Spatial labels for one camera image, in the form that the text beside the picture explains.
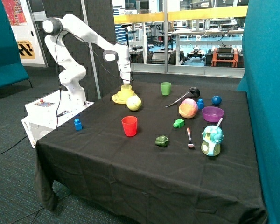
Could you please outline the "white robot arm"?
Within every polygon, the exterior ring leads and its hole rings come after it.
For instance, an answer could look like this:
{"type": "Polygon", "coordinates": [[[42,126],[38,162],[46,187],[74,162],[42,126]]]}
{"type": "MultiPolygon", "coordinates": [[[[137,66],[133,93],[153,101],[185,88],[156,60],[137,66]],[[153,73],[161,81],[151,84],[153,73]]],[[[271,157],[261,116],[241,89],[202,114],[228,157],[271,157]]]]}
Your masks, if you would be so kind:
{"type": "Polygon", "coordinates": [[[78,64],[63,43],[63,37],[70,33],[81,42],[94,43],[101,47],[103,59],[107,63],[117,63],[120,78],[124,85],[131,82],[131,66],[129,47],[126,44],[111,44],[101,37],[82,20],[72,14],[61,18],[47,18],[42,22],[43,31],[47,34],[45,44],[56,63],[64,68],[59,74],[59,80],[69,92],[74,105],[86,104],[84,88],[79,81],[86,75],[86,68],[78,64]]]}

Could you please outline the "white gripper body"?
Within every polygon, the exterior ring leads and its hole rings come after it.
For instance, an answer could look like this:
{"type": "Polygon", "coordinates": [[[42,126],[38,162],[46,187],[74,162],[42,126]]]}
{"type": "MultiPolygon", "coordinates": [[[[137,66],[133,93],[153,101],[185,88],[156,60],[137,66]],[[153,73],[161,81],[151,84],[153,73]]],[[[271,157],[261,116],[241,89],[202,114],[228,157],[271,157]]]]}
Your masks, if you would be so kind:
{"type": "Polygon", "coordinates": [[[130,62],[118,63],[119,74],[123,82],[131,81],[131,66],[130,62]]]}

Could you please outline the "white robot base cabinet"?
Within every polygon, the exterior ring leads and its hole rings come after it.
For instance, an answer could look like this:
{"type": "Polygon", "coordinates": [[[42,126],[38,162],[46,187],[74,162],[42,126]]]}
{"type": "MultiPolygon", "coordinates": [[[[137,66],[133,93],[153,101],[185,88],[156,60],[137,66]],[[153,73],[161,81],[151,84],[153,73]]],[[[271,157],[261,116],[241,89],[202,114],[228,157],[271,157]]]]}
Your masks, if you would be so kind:
{"type": "Polygon", "coordinates": [[[32,148],[36,142],[94,104],[75,105],[68,91],[55,91],[25,105],[27,116],[21,120],[32,148]]]}

